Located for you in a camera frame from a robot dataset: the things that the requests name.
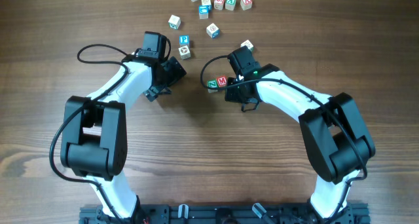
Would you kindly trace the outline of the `green letter Z block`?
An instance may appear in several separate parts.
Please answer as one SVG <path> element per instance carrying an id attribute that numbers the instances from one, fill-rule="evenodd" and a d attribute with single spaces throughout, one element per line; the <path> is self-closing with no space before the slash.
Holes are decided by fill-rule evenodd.
<path id="1" fill-rule="evenodd" d="M 207 81 L 207 87 L 208 87 L 208 92 L 209 93 L 214 93 L 218 91 L 218 84 L 217 81 L 215 79 L 212 79 L 210 81 Z"/>

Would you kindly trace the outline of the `red letter M block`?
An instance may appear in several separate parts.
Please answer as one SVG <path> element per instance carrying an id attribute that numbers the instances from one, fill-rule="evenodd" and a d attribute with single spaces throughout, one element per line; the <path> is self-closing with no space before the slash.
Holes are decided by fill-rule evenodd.
<path id="1" fill-rule="evenodd" d="M 217 86 L 219 88 L 227 86 L 228 79 L 225 75 L 219 76 L 216 78 Z"/>

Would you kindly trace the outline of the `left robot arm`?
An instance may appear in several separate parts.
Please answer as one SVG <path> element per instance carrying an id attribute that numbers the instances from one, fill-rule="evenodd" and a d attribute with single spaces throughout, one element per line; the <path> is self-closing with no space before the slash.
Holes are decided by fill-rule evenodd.
<path id="1" fill-rule="evenodd" d="M 166 36 L 147 31 L 143 46 L 124 54 L 116 63 L 119 71 L 105 85 L 86 97 L 72 96 L 66 101 L 63 124 L 50 146 L 50 166 L 60 178 L 94 188 L 102 204 L 97 221 L 147 222 L 123 172 L 128 152 L 126 113 L 140 96 L 152 102 L 171 94 L 170 87 L 185 76 L 171 49 Z M 58 140 L 62 142 L 61 164 L 72 169 L 73 178 L 55 165 Z"/>

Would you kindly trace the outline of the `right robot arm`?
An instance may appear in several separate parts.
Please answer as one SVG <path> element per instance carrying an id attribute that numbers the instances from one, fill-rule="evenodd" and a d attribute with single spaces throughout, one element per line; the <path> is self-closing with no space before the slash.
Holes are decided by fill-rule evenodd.
<path id="1" fill-rule="evenodd" d="M 318 93 L 291 80 L 278 67 L 261 66 L 250 49 L 227 56 L 235 73 L 227 93 L 242 105 L 273 105 L 295 119 L 301 128 L 308 160 L 317 173 L 310 197 L 312 209 L 324 223 L 332 223 L 348 209 L 353 182 L 367 177 L 367 162 L 376 149 L 354 99 Z"/>

